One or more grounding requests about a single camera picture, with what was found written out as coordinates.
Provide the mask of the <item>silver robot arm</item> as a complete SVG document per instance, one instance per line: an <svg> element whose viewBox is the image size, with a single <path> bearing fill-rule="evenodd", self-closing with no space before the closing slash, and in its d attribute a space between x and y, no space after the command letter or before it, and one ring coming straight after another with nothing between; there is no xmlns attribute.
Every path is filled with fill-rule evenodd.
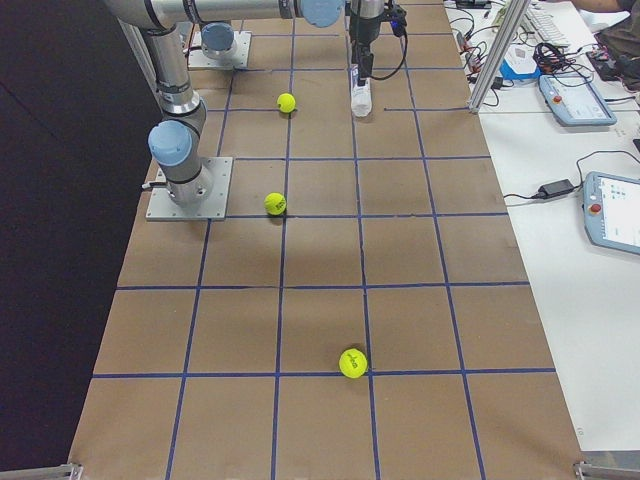
<svg viewBox="0 0 640 480"><path fill-rule="evenodd" d="M208 58L217 59L229 55L235 45L235 34L232 26L225 22L202 24L201 49Z"/></svg>
<svg viewBox="0 0 640 480"><path fill-rule="evenodd" d="M109 1L109 11L139 31L133 51L148 56L144 68L154 75L153 92L161 122L148 135L156 177L147 213L152 220L222 220L227 212L233 159L206 154L199 146L206 127L204 85L231 81L247 66L251 34L239 30L244 20L302 18L317 28L349 20L351 110L371 111L371 45L382 24L405 38L406 12L394 1Z"/></svg>

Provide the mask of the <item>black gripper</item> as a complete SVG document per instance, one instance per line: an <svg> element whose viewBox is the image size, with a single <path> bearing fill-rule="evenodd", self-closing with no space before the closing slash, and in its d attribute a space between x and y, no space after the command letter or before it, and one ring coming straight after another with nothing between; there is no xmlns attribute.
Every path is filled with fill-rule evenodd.
<svg viewBox="0 0 640 480"><path fill-rule="evenodd" d="M357 65L356 84L362 87L371 77L374 55L371 44L378 38L383 23L395 37L406 34L406 10L396 1L354 0L350 2L349 38L353 62Z"/></svg>

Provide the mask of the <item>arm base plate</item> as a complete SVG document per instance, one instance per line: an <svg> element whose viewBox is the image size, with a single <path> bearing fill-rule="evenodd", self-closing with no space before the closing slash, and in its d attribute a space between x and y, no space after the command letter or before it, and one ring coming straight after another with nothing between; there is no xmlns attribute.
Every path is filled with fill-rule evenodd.
<svg viewBox="0 0 640 480"><path fill-rule="evenodd" d="M161 168L153 181L148 221L223 221L232 177L232 157L200 157L199 176L187 184L171 183Z"/></svg>
<svg viewBox="0 0 640 480"><path fill-rule="evenodd" d="M227 50L214 50L201 40L195 32L189 46L187 66L189 70L246 70L249 65L249 50L252 33L235 31L234 40Z"/></svg>

